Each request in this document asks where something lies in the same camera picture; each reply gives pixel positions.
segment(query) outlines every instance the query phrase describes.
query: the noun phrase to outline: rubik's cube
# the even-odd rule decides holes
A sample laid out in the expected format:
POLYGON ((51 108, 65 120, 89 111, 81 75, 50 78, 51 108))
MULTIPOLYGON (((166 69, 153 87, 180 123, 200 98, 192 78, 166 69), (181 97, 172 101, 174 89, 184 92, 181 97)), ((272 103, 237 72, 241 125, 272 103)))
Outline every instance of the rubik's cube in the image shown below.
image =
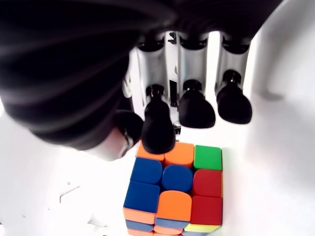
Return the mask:
POLYGON ((124 203, 132 236, 205 236, 222 225, 218 147, 177 142, 166 154, 139 144, 124 203))

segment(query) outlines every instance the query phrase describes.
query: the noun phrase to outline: black fingertip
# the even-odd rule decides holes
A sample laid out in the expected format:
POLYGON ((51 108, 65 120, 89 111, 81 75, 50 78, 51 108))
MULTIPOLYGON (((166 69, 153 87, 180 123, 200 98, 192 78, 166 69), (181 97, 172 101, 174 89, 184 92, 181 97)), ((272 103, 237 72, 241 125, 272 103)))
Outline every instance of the black fingertip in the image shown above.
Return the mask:
POLYGON ((252 119, 252 105, 237 86, 226 86, 217 95, 220 117, 235 124, 248 124, 252 119))
POLYGON ((114 123, 122 134, 132 138, 133 144, 140 140, 143 120, 136 113, 128 110, 118 110, 114 116, 114 123))
POLYGON ((152 154, 169 152, 175 145, 175 132, 169 108, 160 99, 152 100, 145 109, 141 139, 144 149, 152 154))
POLYGON ((179 122, 188 128, 211 128, 216 123, 215 111, 205 97, 196 90, 188 90, 180 100, 179 122))

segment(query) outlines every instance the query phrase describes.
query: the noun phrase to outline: white surface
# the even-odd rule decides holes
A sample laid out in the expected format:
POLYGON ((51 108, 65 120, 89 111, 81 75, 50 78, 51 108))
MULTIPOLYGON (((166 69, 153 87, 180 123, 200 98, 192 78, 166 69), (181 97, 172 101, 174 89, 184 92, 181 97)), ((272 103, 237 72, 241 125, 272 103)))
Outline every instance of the white surface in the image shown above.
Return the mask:
MULTIPOLYGON (((315 235, 314 12, 314 1, 290 0, 253 42, 245 81, 254 108, 250 125, 229 124, 217 116, 212 129, 182 130, 183 142, 223 149, 224 225, 211 235, 315 235)), ((216 107, 219 36, 210 38, 206 93, 216 107)), ((133 54, 131 61, 136 89, 133 54)), ((141 94, 133 98, 143 115, 141 94)), ((126 236, 121 209, 134 154, 132 149, 123 159, 106 163, 45 144, 3 114, 0 222, 6 236, 126 236), (90 193, 77 206, 91 204, 92 219, 109 229, 82 223, 83 208, 78 209, 82 218, 74 219, 59 203, 60 194, 77 185, 90 193)))
POLYGON ((0 236, 4 236, 5 231, 3 225, 0 225, 0 236))

